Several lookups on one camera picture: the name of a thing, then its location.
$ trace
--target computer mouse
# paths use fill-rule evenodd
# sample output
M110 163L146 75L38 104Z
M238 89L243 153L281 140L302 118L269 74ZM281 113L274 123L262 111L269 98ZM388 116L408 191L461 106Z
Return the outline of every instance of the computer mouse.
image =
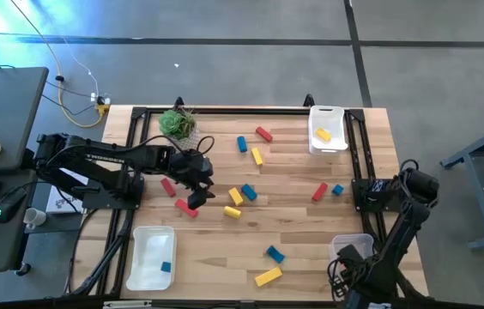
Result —
M6 193L0 199L0 223L7 223L13 219L26 195L27 191L23 187L19 187Z

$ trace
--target potted plant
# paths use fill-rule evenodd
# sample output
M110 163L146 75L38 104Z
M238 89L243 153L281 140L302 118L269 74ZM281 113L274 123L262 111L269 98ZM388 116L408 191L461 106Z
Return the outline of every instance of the potted plant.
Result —
M196 148L198 144L197 121L191 111L175 106L158 119L160 131L170 137L183 150Z

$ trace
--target red block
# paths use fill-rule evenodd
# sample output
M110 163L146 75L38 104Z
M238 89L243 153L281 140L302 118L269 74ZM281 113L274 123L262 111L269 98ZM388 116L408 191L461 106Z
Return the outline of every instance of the red block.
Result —
M179 207L187 215L190 215L193 218L196 218L198 215L198 209L194 209L194 210L189 209L189 205L182 199L177 200L177 202L175 202L175 206Z
M322 198L322 195L326 192L326 189L328 189L328 185L325 183L320 184L318 187L317 191L314 192L314 195L312 196L312 199L315 201L320 201Z
M164 178L160 182L162 183L164 190L166 190L167 195L170 197L175 197L175 190L172 187L172 183L170 183L170 181L167 178Z
M267 142L273 141L273 136L271 136L264 128L257 127L256 133L262 136Z

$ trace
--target white cup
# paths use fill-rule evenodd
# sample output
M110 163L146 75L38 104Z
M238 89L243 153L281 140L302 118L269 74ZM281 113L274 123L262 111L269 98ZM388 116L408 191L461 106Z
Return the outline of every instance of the white cup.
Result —
M22 221L27 223L28 229L34 229L35 227L42 225L42 223L45 222L46 217L45 212L30 208L25 212L25 218Z

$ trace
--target yellow cable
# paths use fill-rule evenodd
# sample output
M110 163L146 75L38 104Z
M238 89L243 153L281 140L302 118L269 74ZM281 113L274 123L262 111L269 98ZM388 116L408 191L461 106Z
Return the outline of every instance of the yellow cable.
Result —
M42 33L38 30L38 28L36 26L34 26L34 24L28 19L28 17L25 15L25 13L22 11L21 8L19 8L17 6L17 3L15 3L13 0L10 0L13 5L15 5L15 7L19 10L19 12L21 12L21 14L25 17L25 19L28 21L28 23L34 28L34 30L36 30L36 32L38 33L38 35L40 36L40 38L42 38L42 40L44 41L44 43L47 45L47 48L50 50L51 54L53 55L53 58L55 59L55 65L57 66L57 74L59 76L62 76L61 75L61 67L59 66L59 60L57 60L57 56L55 55L55 52L53 52L51 46L49 45L49 43L47 42L47 40L45 39L45 37L42 35ZM62 87L63 87L63 83L61 81L58 81L59 82L59 89L58 89L58 100L59 100L59 105L61 106L61 110L63 110L63 114L64 116L66 116L66 118L73 124L81 127L81 128L91 128L91 127L94 127L95 125L99 124L101 122L101 120L103 119L103 115L104 113L101 111L101 110L98 110L98 113L99 113L99 119L97 119L97 121L95 121L94 123L92 124L78 124L68 113L67 111L64 109L64 104L63 104L63 90L62 90Z
M103 115L104 113L100 112L99 111L99 118L97 119L97 121L95 121L94 123L92 124L78 124L68 113L67 111L64 109L64 105L63 105L63 90L62 90L62 86L63 84L61 83L61 81L59 81L59 92L58 92L58 97L59 97L59 105L61 106L61 110L63 110L63 114L64 116L73 124L81 127L81 128L91 128L91 127L95 127L95 125L99 124L101 122L101 120L103 119Z

